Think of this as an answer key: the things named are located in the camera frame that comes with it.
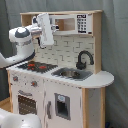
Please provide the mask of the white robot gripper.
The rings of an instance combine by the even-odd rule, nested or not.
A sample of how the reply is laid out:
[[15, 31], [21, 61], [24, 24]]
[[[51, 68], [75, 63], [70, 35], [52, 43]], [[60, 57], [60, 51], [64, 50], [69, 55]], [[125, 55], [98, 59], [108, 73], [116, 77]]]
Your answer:
[[31, 35], [33, 38], [39, 39], [39, 46], [41, 48], [54, 44], [53, 33], [48, 13], [42, 13], [33, 18]]

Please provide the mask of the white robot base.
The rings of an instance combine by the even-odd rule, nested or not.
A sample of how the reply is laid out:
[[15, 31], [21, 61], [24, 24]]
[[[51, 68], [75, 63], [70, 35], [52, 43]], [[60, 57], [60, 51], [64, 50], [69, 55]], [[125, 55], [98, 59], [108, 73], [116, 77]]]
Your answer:
[[0, 128], [42, 128], [42, 125], [37, 115], [14, 114], [0, 108]]

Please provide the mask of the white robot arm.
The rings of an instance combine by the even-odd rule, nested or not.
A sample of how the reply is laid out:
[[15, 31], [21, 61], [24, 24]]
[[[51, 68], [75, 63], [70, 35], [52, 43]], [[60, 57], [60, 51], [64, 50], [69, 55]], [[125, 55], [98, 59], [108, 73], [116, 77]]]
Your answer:
[[56, 26], [50, 23], [48, 13], [42, 13], [32, 18], [32, 24], [25, 27], [17, 27], [9, 31], [9, 39], [16, 44], [17, 54], [5, 58], [0, 53], [0, 68], [9, 67], [29, 60], [34, 57], [35, 50], [32, 43], [34, 38], [38, 38], [40, 47], [53, 45], [53, 33]]

